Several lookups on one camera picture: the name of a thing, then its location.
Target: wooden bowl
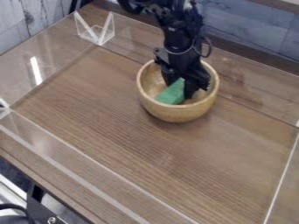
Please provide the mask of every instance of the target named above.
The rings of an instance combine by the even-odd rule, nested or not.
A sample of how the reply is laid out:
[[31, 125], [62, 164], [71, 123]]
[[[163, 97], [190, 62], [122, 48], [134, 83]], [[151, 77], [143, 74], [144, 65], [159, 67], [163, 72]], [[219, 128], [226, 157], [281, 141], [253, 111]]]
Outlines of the wooden bowl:
[[210, 90], [198, 91], [193, 99], [182, 105], [168, 105], [155, 100], [155, 97], [164, 91], [164, 79], [160, 67], [155, 61], [148, 61], [140, 68], [136, 76], [136, 85], [140, 101], [146, 110], [159, 119], [171, 123], [186, 123], [199, 118], [211, 108], [221, 87], [221, 79], [217, 71], [207, 62], [202, 62], [211, 76]]

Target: bowl rim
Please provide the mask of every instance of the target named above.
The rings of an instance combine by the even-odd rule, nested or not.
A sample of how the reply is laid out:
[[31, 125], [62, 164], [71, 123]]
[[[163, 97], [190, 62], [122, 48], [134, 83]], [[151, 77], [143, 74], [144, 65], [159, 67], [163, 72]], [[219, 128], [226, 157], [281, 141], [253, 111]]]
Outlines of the bowl rim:
[[138, 89], [139, 92], [142, 93], [143, 97], [152, 102], [156, 105], [160, 105], [162, 107], [167, 107], [167, 108], [172, 108], [172, 109], [187, 109], [191, 108], [194, 106], [198, 106], [201, 104], [203, 104], [206, 101], [209, 101], [211, 99], [211, 97], [214, 97], [214, 95], [217, 95], [217, 93], [219, 92], [219, 87], [221, 87], [221, 77], [218, 75], [218, 72], [215, 71], [215, 69], [213, 68], [213, 66], [209, 64], [209, 62], [202, 61], [202, 64], [205, 65], [206, 68], [209, 68], [209, 70], [213, 72], [214, 78], [215, 78], [215, 87], [214, 89], [210, 91], [209, 95], [201, 100], [197, 101], [194, 103], [190, 104], [184, 104], [184, 105], [171, 105], [171, 104], [166, 104], [163, 102], [159, 102], [155, 98], [152, 98], [147, 92], [143, 89], [143, 85], [142, 85], [142, 73], [146, 70], [146, 68], [155, 63], [155, 60], [151, 59], [139, 69], [138, 71], [138, 76], [136, 76], [136, 85], [138, 85]]

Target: green object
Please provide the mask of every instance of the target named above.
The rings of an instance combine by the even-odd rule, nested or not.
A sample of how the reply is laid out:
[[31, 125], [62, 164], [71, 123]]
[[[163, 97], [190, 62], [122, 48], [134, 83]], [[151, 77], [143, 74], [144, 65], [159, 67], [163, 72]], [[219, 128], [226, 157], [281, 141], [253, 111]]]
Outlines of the green object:
[[166, 104], [179, 105], [184, 101], [183, 96], [184, 79], [180, 78], [156, 97], [155, 99]]

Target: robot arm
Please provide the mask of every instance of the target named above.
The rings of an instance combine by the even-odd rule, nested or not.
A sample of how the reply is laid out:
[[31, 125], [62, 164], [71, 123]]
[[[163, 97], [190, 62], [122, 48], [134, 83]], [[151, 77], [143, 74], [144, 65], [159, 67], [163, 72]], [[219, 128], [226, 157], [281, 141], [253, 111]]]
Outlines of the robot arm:
[[[166, 85], [184, 78], [184, 98], [199, 90], [209, 90], [211, 77], [202, 66], [202, 57], [211, 54], [211, 42], [203, 35], [203, 16], [194, 0], [118, 0], [134, 14], [154, 14], [163, 29], [162, 48], [154, 49], [155, 62], [163, 71]], [[209, 43], [209, 54], [202, 55], [202, 44]]]

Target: green sponge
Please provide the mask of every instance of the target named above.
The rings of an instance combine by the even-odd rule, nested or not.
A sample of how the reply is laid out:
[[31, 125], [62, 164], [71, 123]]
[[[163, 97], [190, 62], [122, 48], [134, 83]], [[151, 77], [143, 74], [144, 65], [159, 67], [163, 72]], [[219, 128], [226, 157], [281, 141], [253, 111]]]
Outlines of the green sponge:
[[180, 78], [156, 97], [155, 99], [166, 104], [179, 105], [184, 101], [183, 96], [184, 79]]

